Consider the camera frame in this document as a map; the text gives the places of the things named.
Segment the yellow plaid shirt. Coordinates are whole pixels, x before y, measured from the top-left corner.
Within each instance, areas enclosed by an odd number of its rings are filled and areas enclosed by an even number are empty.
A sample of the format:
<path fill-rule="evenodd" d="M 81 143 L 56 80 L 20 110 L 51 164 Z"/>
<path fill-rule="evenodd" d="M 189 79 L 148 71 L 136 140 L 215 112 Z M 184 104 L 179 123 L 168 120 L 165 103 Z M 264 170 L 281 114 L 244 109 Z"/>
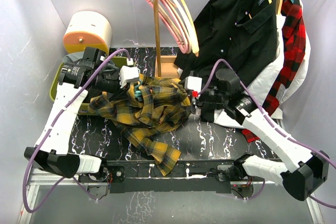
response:
<path fill-rule="evenodd" d="M 120 133 L 137 149 L 154 158 L 163 176 L 169 174 L 181 152 L 153 140 L 153 136 L 179 128 L 189 117 L 188 94 L 178 78 L 140 76 L 142 101 L 130 85 L 126 97 L 113 101 L 106 92 L 91 98 L 88 111 L 111 120 Z"/>

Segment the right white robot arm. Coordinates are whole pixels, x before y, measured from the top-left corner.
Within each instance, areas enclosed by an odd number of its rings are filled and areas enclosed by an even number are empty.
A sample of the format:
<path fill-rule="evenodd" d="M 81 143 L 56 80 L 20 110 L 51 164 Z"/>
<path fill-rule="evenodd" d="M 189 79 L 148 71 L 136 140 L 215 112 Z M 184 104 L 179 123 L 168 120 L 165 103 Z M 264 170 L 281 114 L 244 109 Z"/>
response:
<path fill-rule="evenodd" d="M 234 161 L 234 174 L 240 180 L 260 177 L 283 185 L 295 199 L 304 201 L 328 177 L 330 159 L 323 151 L 315 151 L 294 140 L 247 93 L 232 69 L 212 71 L 216 84 L 210 88 L 202 78 L 189 76 L 184 88 L 191 108 L 212 104 L 259 137 L 278 157 L 274 162 L 254 154 L 243 154 Z"/>

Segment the teal plastic hanger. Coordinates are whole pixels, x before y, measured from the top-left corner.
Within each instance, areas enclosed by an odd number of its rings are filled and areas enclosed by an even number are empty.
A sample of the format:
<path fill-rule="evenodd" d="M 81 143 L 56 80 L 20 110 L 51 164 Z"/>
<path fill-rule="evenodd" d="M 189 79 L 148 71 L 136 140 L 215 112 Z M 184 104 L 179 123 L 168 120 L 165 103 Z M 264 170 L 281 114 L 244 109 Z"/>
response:
<path fill-rule="evenodd" d="M 138 102 L 143 100 L 142 92 L 140 91 L 139 87 L 142 85 L 142 81 L 138 81 L 137 84 L 134 85 L 134 97 Z"/>

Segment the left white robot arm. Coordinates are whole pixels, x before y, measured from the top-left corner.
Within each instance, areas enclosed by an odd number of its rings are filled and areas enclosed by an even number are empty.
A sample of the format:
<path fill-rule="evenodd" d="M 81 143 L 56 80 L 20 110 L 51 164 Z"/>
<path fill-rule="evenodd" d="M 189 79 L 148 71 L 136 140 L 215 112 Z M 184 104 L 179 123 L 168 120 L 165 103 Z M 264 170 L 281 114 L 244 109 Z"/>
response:
<path fill-rule="evenodd" d="M 133 59 L 127 55 L 125 64 L 116 66 L 112 58 L 119 49 L 107 56 L 98 48 L 87 47 L 64 57 L 56 79 L 56 96 L 47 123 L 33 147 L 27 147 L 24 157 L 28 160 L 25 173 L 36 167 L 64 178 L 77 174 L 90 174 L 96 181 L 108 177 L 108 168 L 101 157 L 72 154 L 68 151 L 69 139 L 81 106 L 90 90 L 109 95 L 125 93 L 139 74 Z"/>

